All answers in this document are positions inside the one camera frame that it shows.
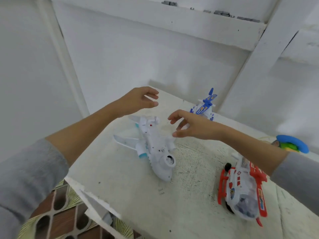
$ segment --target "red and white toy helicopter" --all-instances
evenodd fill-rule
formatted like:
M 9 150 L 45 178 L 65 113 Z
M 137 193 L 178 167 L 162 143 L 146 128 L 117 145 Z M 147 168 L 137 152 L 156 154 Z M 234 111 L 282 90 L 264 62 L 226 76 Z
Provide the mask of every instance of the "red and white toy helicopter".
M 267 210 L 261 184 L 267 182 L 267 175 L 243 156 L 232 156 L 238 161 L 236 167 L 227 163 L 221 173 L 218 204 L 224 197 L 230 212 L 247 221 L 256 220 L 262 227 L 259 217 L 267 217 Z

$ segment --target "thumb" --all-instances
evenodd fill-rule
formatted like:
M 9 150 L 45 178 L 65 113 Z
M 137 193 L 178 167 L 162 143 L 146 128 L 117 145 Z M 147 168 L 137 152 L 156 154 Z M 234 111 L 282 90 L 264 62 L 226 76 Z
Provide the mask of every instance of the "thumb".
M 158 105 L 159 103 L 157 101 L 143 101 L 143 108 L 153 108 Z
M 190 129 L 188 128 L 185 130 L 177 130 L 177 131 L 173 132 L 172 136 L 175 138 L 189 137 L 190 136 Z

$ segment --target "blue and white toy helicopter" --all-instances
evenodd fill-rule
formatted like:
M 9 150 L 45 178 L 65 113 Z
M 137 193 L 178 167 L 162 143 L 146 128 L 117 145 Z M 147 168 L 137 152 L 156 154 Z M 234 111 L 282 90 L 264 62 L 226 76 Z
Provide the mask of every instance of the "blue and white toy helicopter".
M 190 113 L 205 116 L 212 121 L 214 119 L 213 107 L 215 107 L 215 105 L 212 104 L 212 101 L 215 99 L 215 97 L 217 97 L 216 94 L 213 94 L 213 91 L 214 88 L 211 88 L 210 92 L 208 93 L 209 97 L 207 97 L 205 100 L 199 100 L 200 103 L 190 109 Z
M 158 117 L 138 117 L 129 116 L 129 119 L 135 122 L 139 128 L 142 139 L 122 138 L 114 135 L 117 143 L 132 148 L 137 151 L 138 156 L 148 157 L 151 168 L 154 173 L 164 181 L 172 179 L 173 168 L 176 160 L 169 152 L 176 147 L 172 136 L 163 137 L 160 135 L 157 125 L 160 120 Z

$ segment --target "person's left hand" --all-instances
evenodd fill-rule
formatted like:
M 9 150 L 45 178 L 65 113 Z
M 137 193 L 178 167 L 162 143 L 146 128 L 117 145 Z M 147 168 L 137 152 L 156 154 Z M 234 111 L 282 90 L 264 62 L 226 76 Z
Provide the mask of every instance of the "person's left hand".
M 153 108 L 158 106 L 158 102 L 152 101 L 147 98 L 151 97 L 157 100 L 159 92 L 149 86 L 134 88 L 129 91 L 127 94 L 122 96 L 120 99 L 112 102 L 114 109 L 116 109 L 117 117 L 122 117 L 125 115 L 130 115 L 135 113 L 143 108 Z

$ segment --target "hand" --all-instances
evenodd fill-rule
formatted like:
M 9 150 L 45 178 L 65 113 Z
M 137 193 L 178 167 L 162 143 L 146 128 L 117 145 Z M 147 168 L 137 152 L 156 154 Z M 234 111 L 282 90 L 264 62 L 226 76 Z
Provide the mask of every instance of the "hand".
M 139 88 L 134 88 L 127 94 L 122 96 L 120 99 L 114 101 L 114 109 L 117 111 L 117 117 L 122 117 L 125 115 L 130 115 L 143 108 L 153 108 L 158 106 L 158 102 L 152 101 L 147 98 L 151 97 L 157 100 L 159 92 L 151 87 L 144 86 Z
M 223 129 L 226 127 L 220 123 L 210 121 L 205 117 L 183 110 L 173 112 L 168 117 L 168 120 L 171 121 L 171 124 L 175 124 L 181 118 L 184 118 L 184 120 L 178 125 L 176 132 L 172 134 L 173 137 L 195 137 L 204 140 L 220 140 Z M 189 124 L 189 128 L 181 130 L 186 124 Z

